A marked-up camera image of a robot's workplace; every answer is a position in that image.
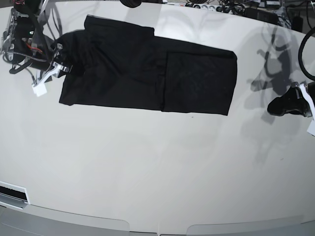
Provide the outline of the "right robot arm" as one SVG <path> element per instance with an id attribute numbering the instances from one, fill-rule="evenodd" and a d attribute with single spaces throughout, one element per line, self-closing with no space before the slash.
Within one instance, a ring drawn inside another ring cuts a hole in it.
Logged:
<path id="1" fill-rule="evenodd" d="M 56 41 L 46 14 L 47 0 L 12 0 L 7 27 L 2 34 L 0 54 L 12 65 L 10 74 L 29 68 L 37 69 L 32 75 L 32 87 L 38 89 L 50 77 L 61 77 L 71 72 L 72 65 L 65 61 L 64 48 Z"/>

